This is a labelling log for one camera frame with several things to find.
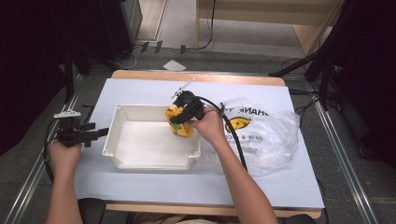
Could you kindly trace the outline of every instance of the forearm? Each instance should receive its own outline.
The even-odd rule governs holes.
[[[46,223],[82,223],[73,176],[55,176]]]
[[[241,223],[277,223],[265,194],[242,166],[224,139],[214,143]]]

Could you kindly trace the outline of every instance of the white plastic tray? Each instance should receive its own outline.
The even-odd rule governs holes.
[[[172,133],[166,105],[117,105],[102,151],[119,169],[188,170],[201,156],[200,134]]]

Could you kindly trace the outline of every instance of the human hand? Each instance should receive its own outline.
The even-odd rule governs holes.
[[[222,117],[218,111],[209,107],[204,107],[205,116],[201,120],[190,120],[185,124],[196,129],[201,136],[212,146],[217,142],[225,140],[224,125]]]
[[[76,166],[81,154],[81,144],[67,147],[59,141],[55,141],[49,148],[50,162],[55,177],[74,176]]]

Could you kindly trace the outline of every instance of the yellow object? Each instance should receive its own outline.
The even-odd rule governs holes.
[[[168,119],[169,125],[171,126],[172,132],[185,138],[189,138],[194,131],[190,126],[184,124],[174,124],[169,119],[181,114],[183,112],[183,107],[177,107],[175,105],[169,106],[165,111],[165,116]]]
[[[247,118],[242,118],[242,117],[236,117],[236,118],[232,118],[230,119],[230,123],[231,125],[233,125],[233,129],[234,130],[238,130],[238,129],[243,129],[246,126],[249,125],[250,123],[250,119]],[[228,128],[228,126],[226,126],[226,130],[228,133],[230,133],[230,129]]]

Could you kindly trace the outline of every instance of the white paper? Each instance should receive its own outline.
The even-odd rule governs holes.
[[[179,81],[108,79],[92,113],[96,128],[108,128],[117,104],[170,105],[169,94],[184,85]],[[214,103],[243,95],[269,111],[293,110],[287,87],[194,82],[188,87],[195,95]],[[106,138],[83,148],[76,173],[79,198],[146,203],[198,203],[232,205],[223,174],[193,165],[185,172],[126,172],[102,155]],[[299,131],[299,149],[291,165],[265,176],[255,176],[257,184],[274,207],[323,208],[323,201],[311,161]]]
[[[185,66],[183,66],[182,64],[177,63],[173,60],[171,60],[169,63],[167,63],[163,67],[166,68],[168,71],[184,71],[184,70],[186,70]]]

